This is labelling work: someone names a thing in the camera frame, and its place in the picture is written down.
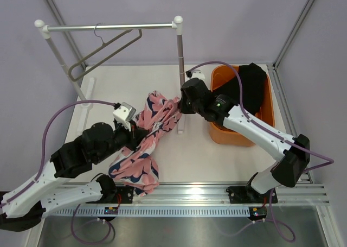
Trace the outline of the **pink shark print shorts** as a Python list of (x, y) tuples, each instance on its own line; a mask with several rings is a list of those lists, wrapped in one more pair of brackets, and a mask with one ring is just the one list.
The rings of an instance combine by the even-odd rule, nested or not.
[(134, 187), (136, 195), (143, 197), (159, 186), (159, 166), (152, 154), (160, 139), (170, 133), (179, 122), (179, 97), (165, 98), (160, 92), (153, 91), (146, 98), (144, 109), (134, 121), (140, 128), (149, 131), (135, 150), (122, 148), (111, 163), (108, 175), (115, 182)]

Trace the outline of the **black shorts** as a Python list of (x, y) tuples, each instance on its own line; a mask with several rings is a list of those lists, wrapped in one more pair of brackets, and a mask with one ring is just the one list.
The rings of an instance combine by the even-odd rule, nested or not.
[(244, 108), (251, 114), (260, 111), (263, 100), (266, 72), (255, 63), (237, 66), (236, 71), (241, 79), (242, 87), (239, 87), (235, 72), (227, 66), (216, 67), (211, 75), (211, 90), (215, 96), (225, 95), (234, 102), (240, 102), (240, 90)]

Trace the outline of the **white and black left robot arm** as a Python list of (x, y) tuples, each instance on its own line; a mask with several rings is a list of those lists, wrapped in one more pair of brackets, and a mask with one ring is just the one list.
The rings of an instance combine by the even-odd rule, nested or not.
[(83, 203), (109, 203), (117, 195), (117, 187), (108, 175), (101, 175), (95, 181), (57, 192), (56, 188), (92, 170), (122, 148), (135, 149), (148, 130), (132, 125), (126, 128), (96, 123), (83, 131), (74, 141), (64, 144), (50, 158), (33, 185), (12, 200), (18, 190), (3, 193), (4, 204), (1, 214), (1, 229), (22, 232), (35, 227), (47, 216), (67, 207)]

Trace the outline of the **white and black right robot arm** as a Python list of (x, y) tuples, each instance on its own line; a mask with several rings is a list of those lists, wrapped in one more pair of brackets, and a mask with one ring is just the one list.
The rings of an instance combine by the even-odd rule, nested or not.
[(183, 114), (199, 114), (207, 122), (236, 131), (260, 146), (275, 164), (255, 173), (243, 189), (234, 194), (243, 202), (257, 203), (268, 198), (277, 186), (294, 187), (310, 161), (310, 140), (293, 137), (253, 116), (225, 95), (212, 94), (203, 80), (192, 78), (181, 87), (179, 110)]

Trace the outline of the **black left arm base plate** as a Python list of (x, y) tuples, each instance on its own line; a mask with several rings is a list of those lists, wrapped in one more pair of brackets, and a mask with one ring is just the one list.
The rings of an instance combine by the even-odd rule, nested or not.
[(131, 186), (117, 186), (114, 192), (107, 193), (102, 196), (100, 200), (94, 201), (95, 204), (118, 204), (120, 200), (121, 204), (133, 203), (134, 187)]

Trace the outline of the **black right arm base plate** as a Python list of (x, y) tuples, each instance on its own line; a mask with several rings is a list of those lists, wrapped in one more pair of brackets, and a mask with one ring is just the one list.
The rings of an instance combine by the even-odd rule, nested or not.
[(278, 198), (275, 193), (267, 191), (265, 194), (260, 194), (248, 186), (229, 186), (226, 188), (231, 204), (269, 204), (278, 203)]

